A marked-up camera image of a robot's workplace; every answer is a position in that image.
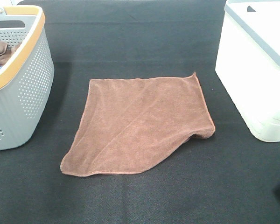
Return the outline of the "grey perforated basket orange rim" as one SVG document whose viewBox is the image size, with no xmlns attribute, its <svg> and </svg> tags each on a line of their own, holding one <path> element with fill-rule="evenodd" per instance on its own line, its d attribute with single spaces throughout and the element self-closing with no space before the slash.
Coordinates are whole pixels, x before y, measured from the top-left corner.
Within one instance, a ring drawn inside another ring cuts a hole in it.
<svg viewBox="0 0 280 224">
<path fill-rule="evenodd" d="M 25 144 L 47 103 L 54 65 L 39 6 L 0 7 L 0 21 L 21 21 L 22 28 L 0 28 L 0 41 L 17 50 L 0 69 L 0 150 Z"/>
</svg>

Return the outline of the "black table cloth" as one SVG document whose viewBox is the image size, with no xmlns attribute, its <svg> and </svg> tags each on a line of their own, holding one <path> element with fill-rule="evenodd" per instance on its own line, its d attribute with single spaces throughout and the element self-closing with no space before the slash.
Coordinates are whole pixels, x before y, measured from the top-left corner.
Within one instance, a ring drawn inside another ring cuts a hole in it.
<svg viewBox="0 0 280 224">
<path fill-rule="evenodd" d="M 33 137 L 0 151 L 0 224 L 280 224 L 280 142 L 254 138 L 215 73 L 223 0 L 25 0 L 54 61 Z M 137 175 L 63 175 L 93 78 L 197 74 L 214 135 Z"/>
</svg>

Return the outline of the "brown towel in basket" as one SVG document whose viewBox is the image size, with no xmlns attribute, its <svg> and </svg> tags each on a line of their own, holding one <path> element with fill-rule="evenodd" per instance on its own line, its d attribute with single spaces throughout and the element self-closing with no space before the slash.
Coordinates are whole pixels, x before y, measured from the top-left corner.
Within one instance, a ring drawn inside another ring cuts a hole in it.
<svg viewBox="0 0 280 224">
<path fill-rule="evenodd" d="M 0 67 L 4 66 L 7 63 L 7 61 L 15 53 L 20 45 L 21 42 L 12 47 L 9 46 L 6 42 L 0 41 Z"/>
</svg>

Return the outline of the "white basket grey rim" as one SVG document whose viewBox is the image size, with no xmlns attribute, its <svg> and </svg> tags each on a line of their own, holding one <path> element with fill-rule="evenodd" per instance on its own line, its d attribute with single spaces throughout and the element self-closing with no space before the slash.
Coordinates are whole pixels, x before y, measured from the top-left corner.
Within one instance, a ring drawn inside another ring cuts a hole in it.
<svg viewBox="0 0 280 224">
<path fill-rule="evenodd" d="M 215 71 L 252 135 L 280 142 L 280 0 L 228 0 Z"/>
</svg>

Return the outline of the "brown towel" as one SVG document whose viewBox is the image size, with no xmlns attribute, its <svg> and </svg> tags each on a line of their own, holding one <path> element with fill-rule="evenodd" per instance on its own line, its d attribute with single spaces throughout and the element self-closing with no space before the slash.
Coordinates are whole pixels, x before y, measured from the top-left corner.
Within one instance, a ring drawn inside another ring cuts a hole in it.
<svg viewBox="0 0 280 224">
<path fill-rule="evenodd" d="M 4 66 L 7 63 L 7 61 L 15 53 L 20 45 L 21 42 L 12 47 L 9 46 L 6 42 L 0 41 L 0 67 Z"/>
<path fill-rule="evenodd" d="M 92 79 L 80 125 L 60 164 L 65 175 L 138 174 L 191 138 L 215 132 L 196 74 Z"/>
</svg>

